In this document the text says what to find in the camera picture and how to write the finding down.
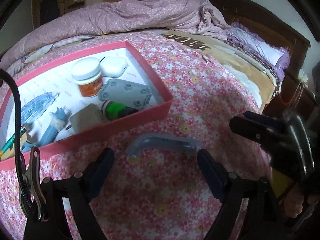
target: jar lid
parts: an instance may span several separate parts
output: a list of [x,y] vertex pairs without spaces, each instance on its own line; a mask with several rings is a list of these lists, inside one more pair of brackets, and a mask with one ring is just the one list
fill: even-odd
[[83,58],[73,64],[71,75],[75,80],[92,78],[100,72],[100,62],[95,57]]

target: pink comforter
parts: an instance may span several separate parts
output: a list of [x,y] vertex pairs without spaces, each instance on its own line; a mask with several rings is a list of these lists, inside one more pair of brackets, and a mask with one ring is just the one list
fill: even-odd
[[[204,143],[216,161],[243,178],[270,177],[267,155],[260,147],[233,134],[228,123],[246,110],[257,111],[252,95],[214,58],[155,33],[100,36],[54,51],[24,68],[15,79],[72,52],[114,41],[129,41],[151,64],[171,90],[174,100],[168,116],[104,143],[92,143],[75,151],[41,160],[41,180],[65,179],[83,171],[104,147],[115,151],[115,164],[91,208],[108,239],[202,240],[216,218],[221,203],[212,194],[193,157],[149,150],[137,159],[124,154],[126,143],[141,133],[169,133],[194,137]],[[5,91],[0,89],[0,105]],[[0,171],[0,220],[14,237],[22,239],[26,224],[19,206],[15,170]],[[67,219],[75,239],[80,239],[70,205]],[[231,239],[235,239],[239,219]]]
[[208,0],[123,0],[97,3],[44,24],[16,43],[2,58],[6,70],[44,45],[82,34],[103,35],[145,28],[167,28],[226,40],[229,28]]

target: green and black object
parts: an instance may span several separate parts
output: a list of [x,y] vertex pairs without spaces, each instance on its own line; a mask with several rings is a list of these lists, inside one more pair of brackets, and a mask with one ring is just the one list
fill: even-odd
[[138,109],[127,107],[124,104],[113,101],[105,101],[101,107],[103,116],[110,120],[116,120],[138,111]]

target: pink floral fabric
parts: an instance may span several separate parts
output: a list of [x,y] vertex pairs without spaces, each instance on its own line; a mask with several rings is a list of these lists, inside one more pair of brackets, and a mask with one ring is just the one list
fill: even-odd
[[[108,239],[203,239],[221,203],[214,199],[196,158],[168,151],[147,150],[127,158],[125,147],[146,132],[169,133],[201,140],[214,159],[243,178],[271,177],[268,156],[251,141],[232,134],[229,120],[246,110],[257,111],[248,91],[214,58],[155,33],[103,36],[47,54],[23,69],[25,75],[45,62],[74,51],[114,41],[129,41],[171,90],[168,116],[92,143],[76,151],[41,160],[41,179],[65,179],[83,171],[104,147],[115,151],[115,163],[99,196],[90,206]],[[1,88],[0,100],[7,86]],[[22,239],[26,218],[19,206],[15,170],[0,171],[0,220],[14,239]],[[70,205],[64,200],[74,239],[80,239]],[[242,223],[241,216],[231,239]]]

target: metal clip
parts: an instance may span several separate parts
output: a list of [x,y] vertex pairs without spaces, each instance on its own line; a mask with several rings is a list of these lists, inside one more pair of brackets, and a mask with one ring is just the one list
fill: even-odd
[[[27,185],[29,197],[34,196],[38,206],[38,220],[46,220],[46,200],[40,187],[40,150],[37,146],[33,146],[30,152],[29,167],[26,169],[26,162],[21,154],[21,170],[24,183]],[[20,206],[26,217],[28,217],[25,203],[21,197],[21,190],[19,192]]]

